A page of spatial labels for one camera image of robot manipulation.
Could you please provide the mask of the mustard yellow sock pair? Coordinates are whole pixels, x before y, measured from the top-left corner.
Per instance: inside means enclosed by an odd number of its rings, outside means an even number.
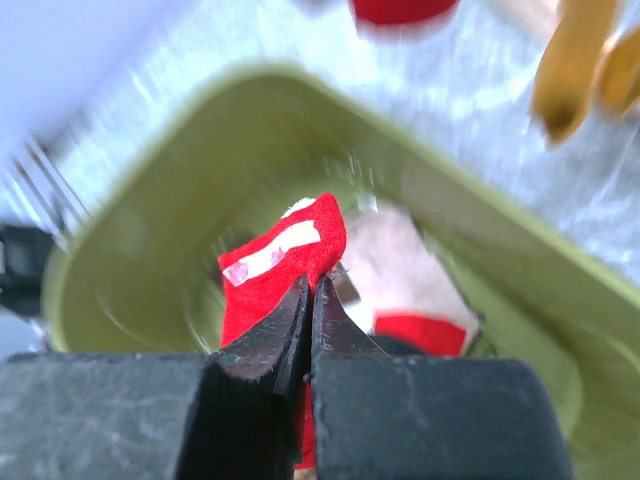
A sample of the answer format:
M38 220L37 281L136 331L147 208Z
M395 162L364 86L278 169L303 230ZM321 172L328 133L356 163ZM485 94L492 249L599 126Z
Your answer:
M538 65L530 101L530 113L551 145L579 129L592 100L617 118L639 102L639 30L605 49L622 7L617 0L558 3L558 25Z

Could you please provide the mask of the beige sock in basket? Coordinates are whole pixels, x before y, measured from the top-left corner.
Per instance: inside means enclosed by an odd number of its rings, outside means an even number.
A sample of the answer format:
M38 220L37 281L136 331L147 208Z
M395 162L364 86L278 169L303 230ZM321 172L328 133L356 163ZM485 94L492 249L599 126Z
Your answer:
M439 257L427 247L411 215L381 204L351 215L342 265L373 333L435 355L467 353L482 321Z

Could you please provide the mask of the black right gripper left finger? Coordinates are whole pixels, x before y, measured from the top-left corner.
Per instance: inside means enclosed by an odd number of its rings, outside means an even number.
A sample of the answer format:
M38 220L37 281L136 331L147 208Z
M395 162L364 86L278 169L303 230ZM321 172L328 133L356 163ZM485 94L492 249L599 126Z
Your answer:
M212 354L19 354L1 364L5 479L289 479L311 292L296 279Z

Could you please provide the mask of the olive green plastic basket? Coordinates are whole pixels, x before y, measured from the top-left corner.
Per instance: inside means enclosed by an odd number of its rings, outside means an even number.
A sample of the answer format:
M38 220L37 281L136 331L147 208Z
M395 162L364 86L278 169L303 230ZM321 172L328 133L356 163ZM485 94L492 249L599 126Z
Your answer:
M208 273L246 232L325 192L405 206L486 319L501 357L549 390L582 479L639 475L639 291L379 116L290 65L218 77L53 254L43 289L63 351L210 352Z

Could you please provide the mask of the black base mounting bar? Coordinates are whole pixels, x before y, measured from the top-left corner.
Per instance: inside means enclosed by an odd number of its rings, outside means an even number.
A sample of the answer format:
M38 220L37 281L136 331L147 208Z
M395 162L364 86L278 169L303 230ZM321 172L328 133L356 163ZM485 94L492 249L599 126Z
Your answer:
M26 225L1 225L1 306L22 317L41 314L44 270L54 237Z

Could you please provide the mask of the red santa sock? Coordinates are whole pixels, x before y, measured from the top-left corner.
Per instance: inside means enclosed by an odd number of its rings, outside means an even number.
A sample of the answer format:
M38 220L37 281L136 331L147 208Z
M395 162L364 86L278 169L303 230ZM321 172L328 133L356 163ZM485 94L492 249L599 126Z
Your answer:
M271 313L301 275L314 289L346 248L336 198L324 193L291 206L265 234L218 257L225 295L220 345L237 340Z

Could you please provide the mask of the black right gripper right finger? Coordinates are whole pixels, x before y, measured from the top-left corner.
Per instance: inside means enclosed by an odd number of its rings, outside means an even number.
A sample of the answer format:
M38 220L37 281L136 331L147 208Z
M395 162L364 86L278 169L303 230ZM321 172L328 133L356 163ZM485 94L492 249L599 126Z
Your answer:
M328 278L313 307L312 391L322 479L570 479L551 399L525 363L391 355Z

